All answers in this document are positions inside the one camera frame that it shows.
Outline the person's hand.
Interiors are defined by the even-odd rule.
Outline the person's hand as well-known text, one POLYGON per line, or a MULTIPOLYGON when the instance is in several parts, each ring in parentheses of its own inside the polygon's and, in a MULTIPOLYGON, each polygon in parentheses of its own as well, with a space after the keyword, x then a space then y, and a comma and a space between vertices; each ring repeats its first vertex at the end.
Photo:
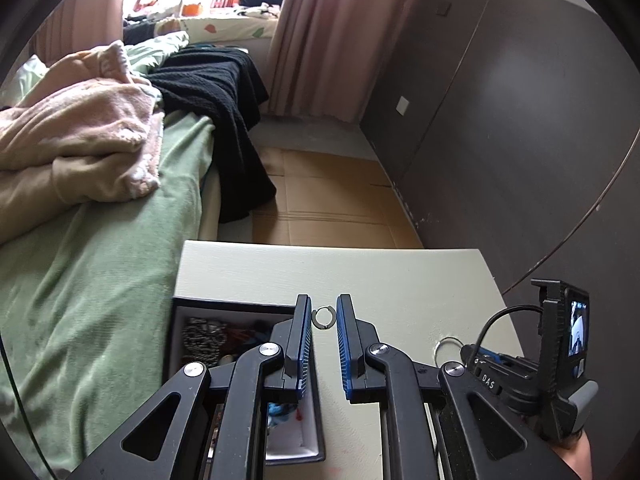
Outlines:
POLYGON ((582 480, 592 479, 591 446, 585 431, 571 440, 567 446, 554 446, 552 450, 582 480))

